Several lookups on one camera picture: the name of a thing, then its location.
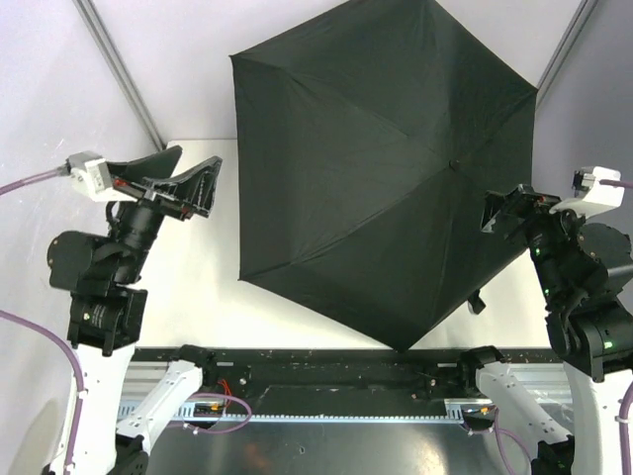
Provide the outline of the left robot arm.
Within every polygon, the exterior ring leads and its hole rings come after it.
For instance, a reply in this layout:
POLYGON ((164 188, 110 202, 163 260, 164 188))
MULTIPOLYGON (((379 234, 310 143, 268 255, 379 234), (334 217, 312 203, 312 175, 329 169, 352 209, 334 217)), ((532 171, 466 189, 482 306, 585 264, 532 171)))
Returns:
POLYGON ((147 300, 141 270, 165 219, 208 217, 222 167, 210 157, 178 172, 178 145, 127 162, 84 151, 66 169, 79 193, 106 206, 103 236, 67 231, 50 243, 52 288, 70 295, 67 354, 75 385, 47 474, 142 474, 178 409, 219 370, 212 351, 186 344, 126 417, 119 407, 147 300))

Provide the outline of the black folding umbrella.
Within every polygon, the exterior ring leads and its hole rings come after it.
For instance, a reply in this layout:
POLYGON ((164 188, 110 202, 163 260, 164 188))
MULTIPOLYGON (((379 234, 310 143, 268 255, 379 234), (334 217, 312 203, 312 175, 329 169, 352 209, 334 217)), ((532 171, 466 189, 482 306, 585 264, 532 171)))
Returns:
POLYGON ((405 351, 518 255, 535 87, 435 1, 348 1, 231 59, 239 277, 405 351))

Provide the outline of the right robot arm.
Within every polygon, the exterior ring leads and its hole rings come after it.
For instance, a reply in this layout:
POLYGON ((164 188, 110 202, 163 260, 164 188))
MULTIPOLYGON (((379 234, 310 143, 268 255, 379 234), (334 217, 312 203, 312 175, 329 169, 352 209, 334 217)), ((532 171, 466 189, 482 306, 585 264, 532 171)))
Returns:
POLYGON ((481 227, 526 248, 545 299, 546 330, 570 385, 574 426, 558 424, 498 349, 465 351, 465 386, 492 403, 488 431, 513 440, 531 474, 632 470, 632 315, 619 293, 632 278, 628 235, 589 220, 588 194, 563 200, 520 185, 488 192, 481 227))

